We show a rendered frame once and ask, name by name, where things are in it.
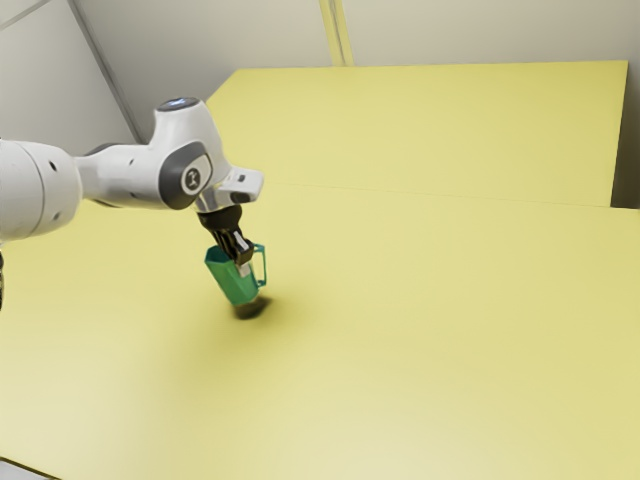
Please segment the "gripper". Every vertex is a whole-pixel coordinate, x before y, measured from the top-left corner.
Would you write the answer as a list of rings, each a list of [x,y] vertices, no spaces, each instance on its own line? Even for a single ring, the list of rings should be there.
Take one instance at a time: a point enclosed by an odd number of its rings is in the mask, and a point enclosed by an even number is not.
[[[232,205],[215,212],[198,213],[197,217],[225,255],[234,260],[239,276],[247,277],[251,273],[250,262],[254,244],[242,235],[242,213],[240,205]]]

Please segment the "teal faceted mug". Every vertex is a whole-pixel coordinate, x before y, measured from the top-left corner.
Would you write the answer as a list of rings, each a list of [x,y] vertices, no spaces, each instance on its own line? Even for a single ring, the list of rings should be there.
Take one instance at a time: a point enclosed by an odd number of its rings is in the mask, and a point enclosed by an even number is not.
[[[204,263],[233,306],[251,303],[267,285],[265,246],[256,244],[254,252],[262,258],[262,276],[256,275],[252,260],[238,267],[219,246],[212,246],[206,252]]]

